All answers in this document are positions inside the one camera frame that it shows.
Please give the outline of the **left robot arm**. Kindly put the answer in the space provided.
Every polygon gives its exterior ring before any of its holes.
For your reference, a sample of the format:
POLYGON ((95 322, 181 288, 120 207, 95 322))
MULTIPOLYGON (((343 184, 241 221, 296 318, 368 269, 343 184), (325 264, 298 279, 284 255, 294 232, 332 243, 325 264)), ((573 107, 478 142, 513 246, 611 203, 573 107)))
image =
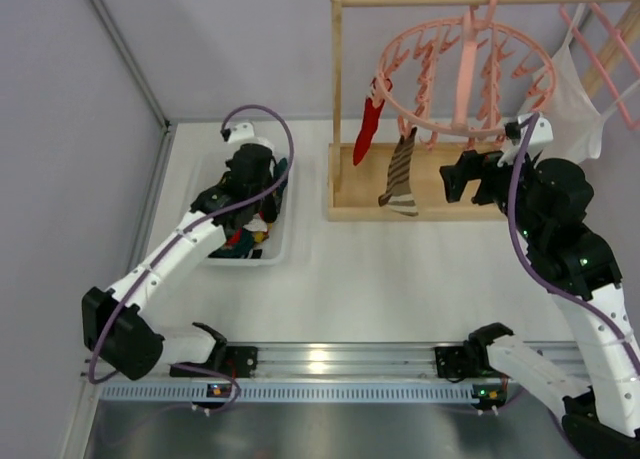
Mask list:
POLYGON ((171 234, 139 265, 106 290, 82 298, 83 340, 93 360, 103 360, 130 380, 159 365, 219 366, 226 339, 194 322, 184 328, 153 328, 143 311, 174 297, 187 276, 222 249, 252 220, 276 217, 289 162, 271 148, 245 143, 226 162, 217 184, 197 195, 171 234))

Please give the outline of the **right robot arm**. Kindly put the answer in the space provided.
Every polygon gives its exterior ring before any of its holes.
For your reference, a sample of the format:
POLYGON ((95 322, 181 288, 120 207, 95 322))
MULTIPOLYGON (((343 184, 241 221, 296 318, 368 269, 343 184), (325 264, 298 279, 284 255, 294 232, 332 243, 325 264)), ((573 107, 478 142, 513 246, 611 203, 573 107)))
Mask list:
POLYGON ((449 203, 468 182, 472 201, 496 204, 509 233, 523 238, 524 268, 553 295, 572 330, 589 378, 569 378, 501 323, 464 341, 461 375, 496 372, 515 379, 558 420, 584 458, 639 455, 639 351, 624 309, 622 275, 609 244, 584 223, 594 191, 583 170, 559 158, 526 158, 519 173, 500 153, 467 151, 439 173, 449 203))

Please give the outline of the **pink round clip hanger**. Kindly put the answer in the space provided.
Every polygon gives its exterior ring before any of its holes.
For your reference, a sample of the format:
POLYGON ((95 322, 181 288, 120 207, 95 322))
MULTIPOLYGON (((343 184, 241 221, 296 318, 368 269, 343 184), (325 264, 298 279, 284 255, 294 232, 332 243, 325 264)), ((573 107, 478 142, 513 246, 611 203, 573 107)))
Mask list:
POLYGON ((482 17, 476 14, 479 7, 470 5, 459 17, 419 24, 396 36, 383 50, 372 80, 377 80, 377 92, 385 99, 384 108, 390 106, 398 112, 398 130, 402 136, 418 126, 431 132, 429 146, 433 146, 441 134, 465 136, 469 146, 477 139, 492 136, 496 143, 502 142, 505 135, 498 131, 503 123, 500 83, 502 64, 514 54, 506 48, 511 42, 520 44, 525 56, 510 77, 530 76, 527 96, 534 102, 527 110, 543 110, 555 89, 551 57, 526 34, 497 22, 494 19, 497 5, 498 0, 488 0, 482 17), (456 77, 448 82, 454 94, 452 118, 448 123, 438 122, 431 115, 438 67, 456 46, 460 48, 456 77), (392 95, 392 75, 409 59, 420 63, 412 109, 401 106, 392 95))

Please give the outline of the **plain white sock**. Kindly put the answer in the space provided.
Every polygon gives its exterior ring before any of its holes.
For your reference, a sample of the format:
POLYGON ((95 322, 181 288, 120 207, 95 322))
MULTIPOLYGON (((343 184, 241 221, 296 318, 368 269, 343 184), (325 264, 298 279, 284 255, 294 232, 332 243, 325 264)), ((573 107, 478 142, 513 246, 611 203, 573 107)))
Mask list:
POLYGON ((254 216, 244 228, 251 233, 265 233, 269 231, 269 224, 265 222, 261 217, 254 216))

